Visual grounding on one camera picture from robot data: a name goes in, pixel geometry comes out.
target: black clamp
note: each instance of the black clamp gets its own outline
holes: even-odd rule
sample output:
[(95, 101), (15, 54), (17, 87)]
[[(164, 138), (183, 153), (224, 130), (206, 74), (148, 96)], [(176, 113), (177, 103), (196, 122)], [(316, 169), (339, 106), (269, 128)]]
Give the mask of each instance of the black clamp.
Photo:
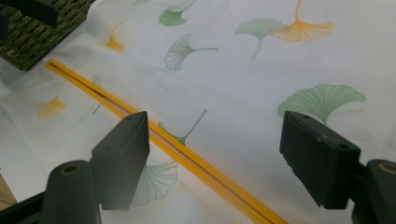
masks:
[(104, 210), (128, 210), (149, 156), (149, 119), (120, 121), (92, 150), (49, 174), (46, 191), (0, 212), (2, 224), (100, 224)]
[[(58, 9), (40, 0), (0, 0), (0, 5), (14, 7), (23, 15), (51, 26), (56, 26), (58, 23)], [(7, 38), (8, 17), (0, 14), (0, 40)]]
[(311, 197), (326, 209), (355, 203), (355, 224), (396, 223), (396, 163), (359, 163), (361, 149), (319, 121), (287, 111), (280, 153)]

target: ginkgo leaf print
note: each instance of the ginkgo leaf print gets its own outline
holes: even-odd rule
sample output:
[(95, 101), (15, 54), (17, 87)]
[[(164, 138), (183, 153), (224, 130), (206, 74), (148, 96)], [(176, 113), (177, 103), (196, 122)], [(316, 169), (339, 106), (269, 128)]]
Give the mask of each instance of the ginkgo leaf print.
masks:
[(270, 30), (272, 36), (290, 42), (310, 41), (328, 35), (332, 31), (332, 22), (330, 21), (325, 23), (308, 23), (301, 21), (298, 17), (301, 3), (302, 0), (299, 0), (295, 10), (294, 23), (282, 28), (272, 28)]
[[(95, 84), (98, 87), (102, 87), (102, 80), (99, 77), (97, 77), (97, 76), (93, 76), (92, 77), (92, 83)], [(96, 113), (96, 111), (99, 109), (99, 107), (101, 105), (102, 104), (99, 104), (99, 106), (96, 107), (96, 109), (92, 112), (93, 115)]]
[(134, 0), (133, 2), (132, 2), (132, 5), (134, 5), (134, 6), (140, 6), (140, 5), (143, 5), (143, 4), (146, 4), (147, 2), (149, 2), (150, 0)]
[(37, 117), (39, 119), (52, 119), (54, 117), (57, 117), (67, 107), (67, 105), (61, 103), (58, 99), (59, 91), (61, 90), (65, 82), (66, 80), (62, 82), (61, 86), (58, 89), (58, 92), (56, 93), (55, 98), (47, 103), (38, 105)]
[(191, 53), (202, 50), (202, 49), (193, 49), (190, 47), (189, 38), (191, 34), (183, 35), (172, 47), (168, 50), (168, 53), (165, 56), (166, 67), (173, 69), (175, 71), (179, 71), (181, 69), (181, 65), (183, 61), (189, 56)]
[(116, 52), (121, 53), (125, 47), (124, 44), (121, 44), (119, 42), (116, 41), (116, 39), (114, 38), (114, 32), (116, 31), (116, 29), (122, 25), (123, 22), (117, 24), (112, 30), (111, 30), (111, 34), (110, 34), (110, 38), (108, 39), (108, 41), (106, 43), (103, 42), (98, 42), (97, 45), (99, 46), (103, 46), (103, 47), (107, 47), (110, 49), (114, 49)]
[(133, 204), (144, 205), (161, 199), (176, 181), (176, 161), (170, 160), (160, 165), (146, 166), (137, 184)]
[(186, 22), (186, 20), (181, 17), (181, 14), (194, 2), (195, 0), (184, 0), (174, 7), (168, 7), (168, 9), (166, 9), (163, 14), (161, 14), (160, 23), (165, 26), (176, 26), (183, 24)]
[(235, 31), (236, 35), (253, 35), (259, 39), (259, 46), (253, 54), (251, 59), (257, 56), (260, 48), (262, 47), (262, 39), (270, 34), (270, 29), (272, 28), (283, 28), (286, 24), (280, 21), (275, 21), (271, 19), (255, 19), (252, 21), (247, 21), (239, 25), (238, 29)]
[(295, 92), (280, 105), (278, 112), (282, 117), (287, 110), (314, 115), (327, 125), (329, 115), (336, 108), (365, 100), (362, 93), (351, 87), (321, 84)]
[(192, 131), (193, 131), (193, 130), (195, 129), (195, 127), (198, 125), (199, 121), (201, 121), (201, 119), (204, 117), (204, 114), (205, 114), (205, 113), (206, 113), (206, 109), (204, 110), (204, 112), (202, 112), (201, 116), (198, 118), (198, 120), (195, 122), (195, 124), (194, 124), (194, 125), (192, 126), (192, 128), (189, 130), (189, 132), (188, 132), (186, 135), (182, 136), (182, 137), (175, 136), (175, 135), (169, 133), (169, 132), (165, 129), (165, 127), (163, 126), (163, 124), (162, 124), (161, 122), (158, 123), (158, 126), (159, 126), (161, 129), (163, 129), (166, 133), (168, 133), (169, 135), (171, 135), (172, 137), (174, 137), (179, 143), (181, 143), (181, 144), (183, 144), (184, 146), (186, 146), (186, 139), (187, 139), (187, 137), (192, 133)]

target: orange ginkgo leaf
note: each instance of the orange ginkgo leaf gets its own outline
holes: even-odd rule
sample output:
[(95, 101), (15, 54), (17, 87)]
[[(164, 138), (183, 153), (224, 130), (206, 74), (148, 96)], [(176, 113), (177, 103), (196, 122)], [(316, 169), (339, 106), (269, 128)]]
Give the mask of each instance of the orange ginkgo leaf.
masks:
[(54, 117), (57, 117), (67, 107), (67, 105), (62, 104), (58, 99), (58, 95), (59, 95), (59, 91), (61, 90), (61, 87), (59, 88), (55, 98), (53, 98), (51, 101), (47, 103), (38, 105), (37, 117), (39, 119), (52, 119)]
[(332, 22), (308, 23), (298, 18), (302, 0), (299, 0), (295, 10), (295, 21), (289, 26), (273, 28), (270, 35), (290, 42), (311, 41), (328, 35), (332, 31)]
[(121, 43), (119, 43), (119, 42), (117, 42), (116, 39), (114, 38), (114, 31), (115, 31), (115, 30), (117, 29), (117, 27), (119, 27), (121, 24), (122, 24), (122, 22), (119, 23), (119, 24), (117, 24), (117, 25), (113, 28), (113, 30), (111, 31), (111, 34), (110, 34), (110, 38), (108, 39), (107, 43), (98, 42), (97, 44), (98, 44), (99, 46), (104, 46), (104, 47), (107, 47), (107, 48), (110, 48), (110, 49), (114, 49), (116, 52), (121, 53), (121, 52), (123, 51), (125, 45), (124, 45), (124, 44), (121, 44)]

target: wicker basket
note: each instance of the wicker basket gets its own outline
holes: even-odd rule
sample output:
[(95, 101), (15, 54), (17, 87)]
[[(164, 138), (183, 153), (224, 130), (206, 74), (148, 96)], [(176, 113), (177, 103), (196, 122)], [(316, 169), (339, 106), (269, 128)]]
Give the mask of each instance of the wicker basket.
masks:
[(51, 27), (22, 15), (12, 7), (0, 6), (9, 17), (8, 40), (0, 41), (0, 57), (20, 70), (29, 70), (85, 19), (94, 0), (46, 0), (58, 8), (59, 19)]

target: yellow strip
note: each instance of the yellow strip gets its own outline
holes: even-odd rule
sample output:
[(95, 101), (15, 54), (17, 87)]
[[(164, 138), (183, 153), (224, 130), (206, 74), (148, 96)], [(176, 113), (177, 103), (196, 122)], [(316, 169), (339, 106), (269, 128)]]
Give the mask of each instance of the yellow strip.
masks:
[[(135, 108), (126, 104), (118, 97), (94, 85), (92, 82), (53, 59), (46, 63), (46, 67), (74, 83), (120, 118), (123, 118), (124, 115), (112, 104), (129, 113), (137, 112)], [(158, 134), (161, 139), (168, 142), (175, 149), (172, 149), (159, 138), (151, 134), (150, 140), (152, 142), (159, 146), (163, 151), (167, 152), (184, 167), (189, 169), (196, 176), (201, 178), (209, 187), (214, 189), (218, 194), (237, 207), (252, 221), (255, 223), (286, 223), (285, 220), (259, 202), (247, 191), (235, 184), (230, 178), (217, 170), (210, 163), (199, 157), (191, 149), (179, 143), (174, 137), (158, 127), (154, 122), (149, 121), (148, 126), (153, 132)]]

